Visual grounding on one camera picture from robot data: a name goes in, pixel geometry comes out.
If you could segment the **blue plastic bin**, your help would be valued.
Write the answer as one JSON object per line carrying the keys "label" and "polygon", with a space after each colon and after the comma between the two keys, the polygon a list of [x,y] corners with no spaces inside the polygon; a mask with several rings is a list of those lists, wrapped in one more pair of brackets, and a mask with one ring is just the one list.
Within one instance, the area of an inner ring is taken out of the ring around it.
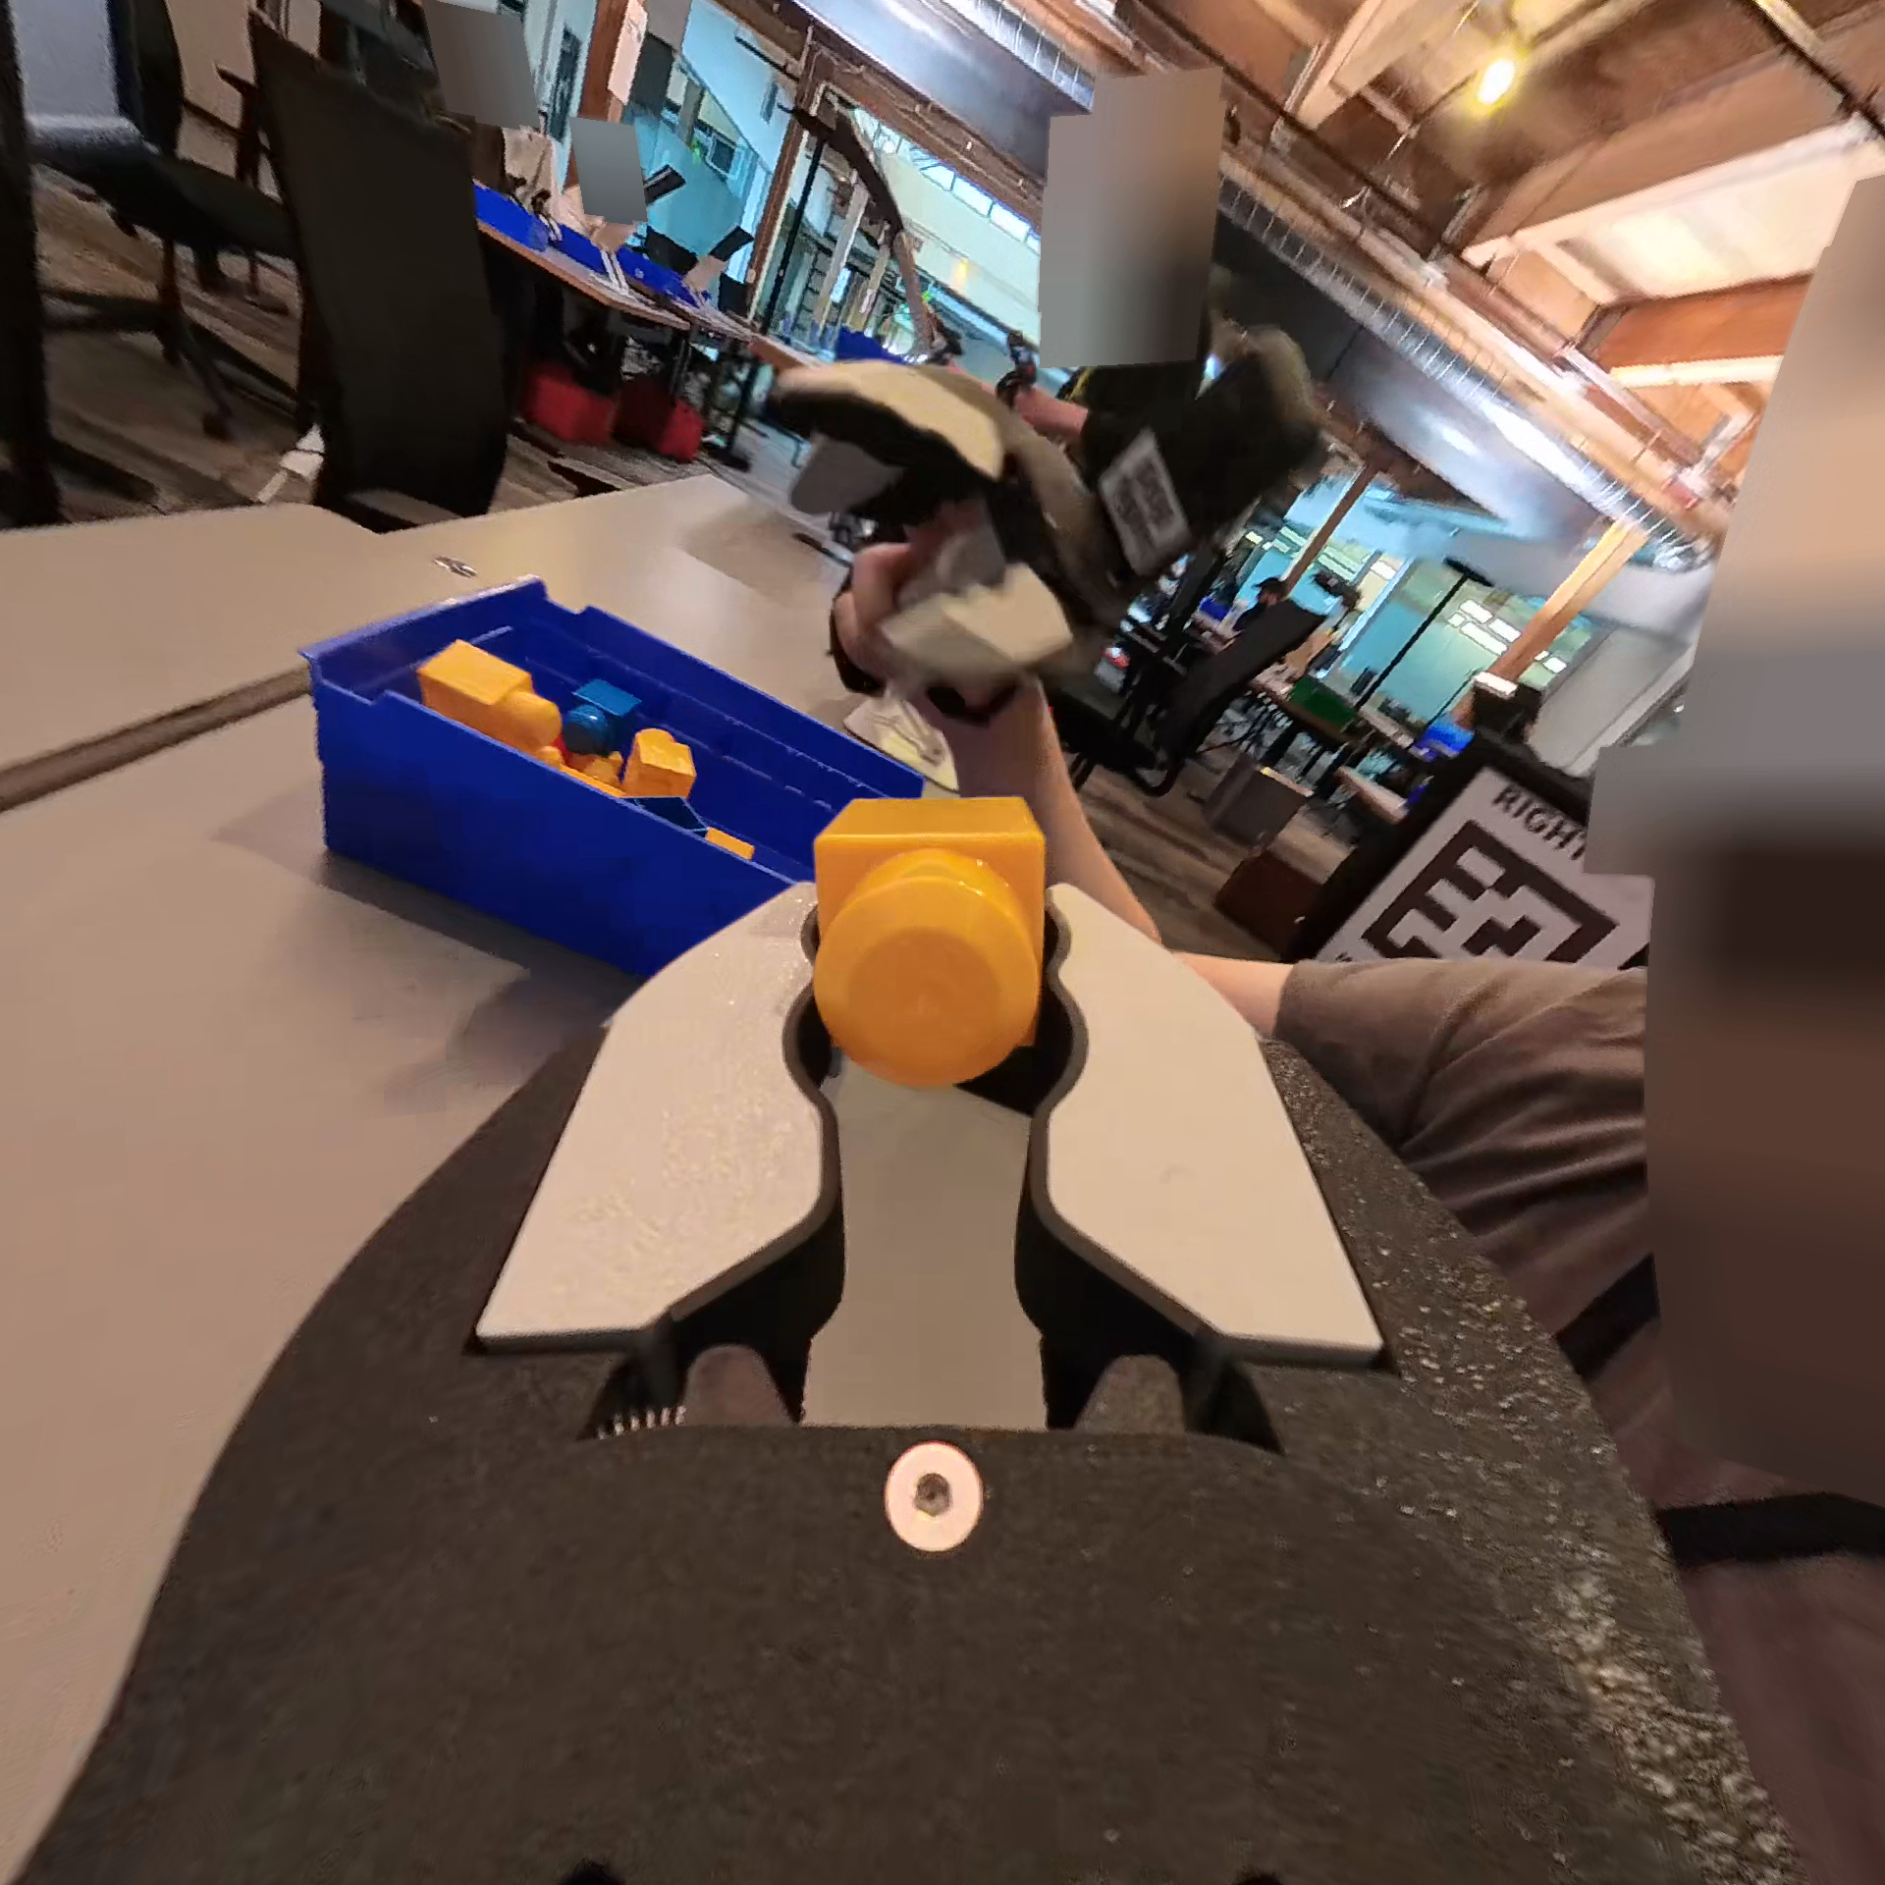
{"label": "blue plastic bin", "polygon": [[[690,747],[696,812],[747,861],[430,713],[416,668],[469,642],[557,706],[590,681],[642,701]],[[863,796],[917,796],[917,769],[596,608],[518,582],[302,650],[324,845],[535,939],[652,976],[812,878],[815,837]]]}

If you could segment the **person's right forearm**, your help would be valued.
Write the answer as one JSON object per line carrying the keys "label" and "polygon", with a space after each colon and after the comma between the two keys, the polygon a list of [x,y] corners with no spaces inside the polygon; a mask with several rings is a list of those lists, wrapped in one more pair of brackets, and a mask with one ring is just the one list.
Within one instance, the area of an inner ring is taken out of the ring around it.
{"label": "person's right forearm", "polygon": [[[1042,692],[1026,686],[999,713],[972,710],[969,721],[949,718],[926,696],[917,701],[949,745],[958,789],[966,796],[1022,798],[1042,832],[1047,880],[1079,889],[1160,945],[1162,933],[1101,849],[1079,803]],[[1256,1033],[1276,1034],[1280,996],[1289,976],[1286,966],[1185,952],[1173,955],[1214,988]]]}

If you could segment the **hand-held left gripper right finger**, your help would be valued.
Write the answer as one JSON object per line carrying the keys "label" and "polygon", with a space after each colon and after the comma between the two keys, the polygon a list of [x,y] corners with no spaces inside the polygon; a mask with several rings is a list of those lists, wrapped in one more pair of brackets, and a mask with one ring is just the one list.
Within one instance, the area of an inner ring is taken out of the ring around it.
{"label": "hand-held left gripper right finger", "polygon": [[1042,999],[1068,1026],[1027,1144],[1047,1234],[1232,1356],[1382,1359],[1254,1028],[1086,890],[1050,887],[1046,906]]}

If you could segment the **black office chair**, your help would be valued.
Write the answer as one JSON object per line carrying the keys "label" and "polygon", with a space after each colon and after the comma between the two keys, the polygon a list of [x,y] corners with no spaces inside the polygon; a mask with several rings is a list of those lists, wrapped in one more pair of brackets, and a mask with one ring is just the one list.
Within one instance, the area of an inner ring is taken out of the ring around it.
{"label": "black office chair", "polygon": [[23,115],[30,163],[86,188],[112,219],[158,242],[152,298],[45,290],[56,335],[148,335],[164,362],[185,366],[204,393],[204,433],[229,440],[232,408],[221,369],[293,405],[296,388],[187,317],[180,253],[224,252],[291,260],[275,200],[180,153],[181,51],[165,2],[12,2]]}
{"label": "black office chair", "polygon": [[387,535],[481,516],[511,406],[462,140],[249,24],[293,238],[313,503]]}
{"label": "black office chair", "polygon": [[1326,624],[1288,600],[1248,610],[1232,640],[1185,674],[1167,656],[1148,656],[1137,686],[1112,705],[1099,702],[1093,681],[1051,683],[1046,696],[1073,788],[1103,769],[1143,796],[1169,795],[1234,702]]}

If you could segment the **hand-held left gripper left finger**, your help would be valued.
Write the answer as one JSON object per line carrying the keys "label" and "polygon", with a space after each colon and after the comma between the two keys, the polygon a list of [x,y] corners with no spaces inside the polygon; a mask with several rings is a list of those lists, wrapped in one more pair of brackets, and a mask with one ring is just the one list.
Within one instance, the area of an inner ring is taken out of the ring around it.
{"label": "hand-held left gripper left finger", "polygon": [[493,1352],[614,1349],[840,1230],[806,1046],[817,893],[793,885],[651,976],[596,1058],[475,1325]]}

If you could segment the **pile of colourful building blocks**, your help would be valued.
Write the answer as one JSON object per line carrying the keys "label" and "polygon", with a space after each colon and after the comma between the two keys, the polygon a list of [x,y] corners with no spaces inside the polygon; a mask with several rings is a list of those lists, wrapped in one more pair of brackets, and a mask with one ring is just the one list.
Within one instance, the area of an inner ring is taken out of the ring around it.
{"label": "pile of colourful building blocks", "polygon": [[755,859],[759,849],[748,840],[696,812],[690,747],[651,724],[642,701],[613,683],[590,681],[569,705],[558,706],[524,668],[469,642],[446,644],[415,678],[430,713],[660,816],[732,858]]}

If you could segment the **person's brown shirt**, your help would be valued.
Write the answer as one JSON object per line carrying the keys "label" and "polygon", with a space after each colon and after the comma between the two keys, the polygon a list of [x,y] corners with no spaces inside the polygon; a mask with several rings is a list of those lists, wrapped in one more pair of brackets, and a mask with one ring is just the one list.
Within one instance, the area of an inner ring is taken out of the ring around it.
{"label": "person's brown shirt", "polygon": [[1608,1427],[1811,1880],[1882,1880],[1881,1507],[1677,1436],[1643,1117],[1644,973],[1298,962],[1275,1034],[1388,1144]]}

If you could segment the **red storage crate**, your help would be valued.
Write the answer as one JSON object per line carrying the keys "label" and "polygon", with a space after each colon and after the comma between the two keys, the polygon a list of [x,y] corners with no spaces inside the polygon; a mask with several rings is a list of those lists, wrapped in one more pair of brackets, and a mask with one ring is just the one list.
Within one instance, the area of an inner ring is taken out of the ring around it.
{"label": "red storage crate", "polygon": [[619,388],[613,440],[649,451],[676,464],[690,464],[700,455],[705,414],[684,396],[651,375],[623,381]]}
{"label": "red storage crate", "polygon": [[524,370],[520,420],[569,445],[609,445],[619,396],[596,390],[562,366],[535,362]]}

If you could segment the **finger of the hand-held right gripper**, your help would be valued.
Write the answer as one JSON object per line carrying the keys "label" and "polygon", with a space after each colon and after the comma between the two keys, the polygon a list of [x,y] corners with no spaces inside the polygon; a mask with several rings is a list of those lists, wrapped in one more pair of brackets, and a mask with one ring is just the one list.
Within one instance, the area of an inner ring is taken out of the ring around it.
{"label": "finger of the hand-held right gripper", "polygon": [[1007,683],[1058,665],[1074,631],[1055,591],[989,529],[954,532],[879,627],[894,683]]}
{"label": "finger of the hand-held right gripper", "polygon": [[977,383],[947,369],[836,362],[783,370],[772,422],[807,437],[797,512],[939,512],[1002,483],[1005,440]]}

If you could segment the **yellow one-stud building block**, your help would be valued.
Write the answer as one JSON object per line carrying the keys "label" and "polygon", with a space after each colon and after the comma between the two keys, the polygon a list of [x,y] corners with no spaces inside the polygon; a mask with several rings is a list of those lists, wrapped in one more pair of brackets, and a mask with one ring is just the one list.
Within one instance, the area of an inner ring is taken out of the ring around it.
{"label": "yellow one-stud building block", "polygon": [[1033,1038],[1046,834],[1022,798],[867,796],[815,840],[812,989],[866,1072],[956,1089]]}

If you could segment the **person's right hand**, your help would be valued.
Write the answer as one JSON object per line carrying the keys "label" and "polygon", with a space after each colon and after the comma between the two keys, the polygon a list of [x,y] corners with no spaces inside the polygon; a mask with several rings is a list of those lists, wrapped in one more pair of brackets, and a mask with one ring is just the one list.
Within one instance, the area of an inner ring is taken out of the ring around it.
{"label": "person's right hand", "polygon": [[958,540],[969,538],[969,532],[962,523],[928,523],[906,538],[876,540],[861,550],[833,602],[830,656],[847,692],[885,694],[908,702],[949,745],[958,767],[1027,769],[1046,755],[1050,734],[1038,686],[1019,686],[1001,706],[985,702],[966,706],[964,713],[947,713],[921,686],[891,674],[885,624],[904,603],[904,593]]}

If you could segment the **black and white marker sign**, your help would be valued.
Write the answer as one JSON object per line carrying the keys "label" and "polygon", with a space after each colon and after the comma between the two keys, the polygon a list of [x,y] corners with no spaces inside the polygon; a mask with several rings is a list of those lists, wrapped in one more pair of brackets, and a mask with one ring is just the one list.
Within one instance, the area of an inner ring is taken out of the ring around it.
{"label": "black and white marker sign", "polygon": [[1565,793],[1482,764],[1307,958],[1631,969],[1652,912],[1646,878],[1585,868],[1585,814]]}

